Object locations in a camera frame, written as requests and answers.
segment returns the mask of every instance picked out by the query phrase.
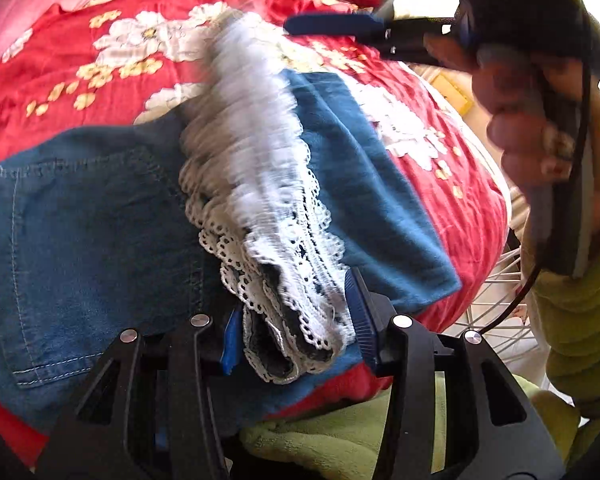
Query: white flower pattern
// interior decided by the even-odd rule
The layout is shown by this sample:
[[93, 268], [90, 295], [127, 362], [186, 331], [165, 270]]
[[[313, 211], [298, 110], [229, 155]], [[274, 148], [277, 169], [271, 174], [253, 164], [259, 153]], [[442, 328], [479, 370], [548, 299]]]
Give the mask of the white flower pattern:
[[406, 104], [385, 88], [365, 85], [343, 72], [333, 71], [344, 80], [387, 151], [398, 158], [409, 155], [423, 170], [433, 171], [433, 161], [448, 153], [435, 130], [427, 128]]
[[162, 117], [180, 103], [200, 95], [204, 88], [203, 83], [176, 83], [173, 88], [163, 88], [145, 101], [144, 112], [136, 117], [134, 124], [147, 123]]
[[120, 67], [161, 52], [175, 62], [202, 57], [208, 28], [189, 20], [166, 20], [159, 12], [144, 10], [135, 18], [116, 20], [109, 33], [93, 43], [100, 50], [97, 64]]
[[279, 59], [283, 66], [297, 72], [325, 72], [324, 59], [315, 50], [291, 41], [284, 28], [269, 23], [256, 12], [245, 12], [245, 23], [254, 38], [271, 51], [273, 59]]
[[198, 5], [189, 11], [187, 21], [195, 26], [204, 25], [206, 22], [216, 19], [227, 9], [229, 9], [229, 6], [225, 2]]
[[27, 30], [25, 30], [23, 35], [20, 36], [16, 41], [14, 41], [13, 44], [6, 50], [6, 52], [2, 54], [2, 62], [6, 63], [12, 57], [16, 56], [16, 54], [19, 54], [24, 48], [24, 44], [27, 43], [27, 41], [29, 41], [29, 38], [31, 38], [32, 34], [32, 29], [28, 28]]

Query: metal screw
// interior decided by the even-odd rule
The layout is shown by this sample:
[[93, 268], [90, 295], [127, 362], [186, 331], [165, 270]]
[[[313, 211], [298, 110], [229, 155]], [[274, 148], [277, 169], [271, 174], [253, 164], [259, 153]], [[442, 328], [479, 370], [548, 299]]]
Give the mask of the metal screw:
[[413, 324], [413, 319], [409, 316], [395, 316], [393, 322], [399, 328], [409, 328]]
[[482, 342], [482, 336], [478, 334], [475, 330], [468, 330], [464, 333], [464, 338], [468, 343], [472, 345], [479, 345]]
[[207, 326], [209, 321], [211, 320], [207, 314], [196, 314], [191, 318], [191, 324], [193, 326]]
[[133, 328], [127, 328], [122, 334], [120, 334], [120, 341], [123, 343], [132, 343], [138, 339], [138, 332]]

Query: yellow object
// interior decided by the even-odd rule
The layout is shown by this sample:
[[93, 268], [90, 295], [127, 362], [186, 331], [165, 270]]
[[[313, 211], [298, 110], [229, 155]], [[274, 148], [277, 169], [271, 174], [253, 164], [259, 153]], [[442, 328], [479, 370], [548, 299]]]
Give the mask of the yellow object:
[[440, 92], [442, 97], [444, 97], [461, 116], [466, 115], [474, 105], [474, 102], [465, 96], [462, 91], [443, 74], [438, 74], [431, 82], [431, 86]]

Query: human hand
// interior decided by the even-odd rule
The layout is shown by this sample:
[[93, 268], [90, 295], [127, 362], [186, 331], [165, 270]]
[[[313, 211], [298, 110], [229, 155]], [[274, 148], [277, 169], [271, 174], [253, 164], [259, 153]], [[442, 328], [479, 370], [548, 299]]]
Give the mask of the human hand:
[[[429, 53], [453, 70], [473, 76], [474, 95], [492, 114], [487, 127], [489, 140], [501, 150], [502, 169], [519, 187], [550, 185], [565, 181], [571, 173], [574, 142], [544, 117], [521, 112], [516, 105], [536, 84], [533, 70], [520, 70], [502, 62], [478, 66], [475, 57], [449, 36], [427, 36]], [[570, 100], [582, 100], [582, 64], [574, 59], [532, 56], [545, 79], [559, 94]], [[600, 231], [600, 90], [592, 81], [591, 145], [593, 152], [594, 198], [592, 221]]]

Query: jeans back pocket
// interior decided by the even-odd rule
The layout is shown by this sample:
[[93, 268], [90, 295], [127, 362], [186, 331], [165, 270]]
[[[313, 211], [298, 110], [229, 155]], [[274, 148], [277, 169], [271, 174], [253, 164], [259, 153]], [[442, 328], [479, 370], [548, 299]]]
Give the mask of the jeans back pocket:
[[146, 147], [0, 168], [0, 343], [20, 388], [86, 372], [128, 327], [202, 303], [204, 251]]

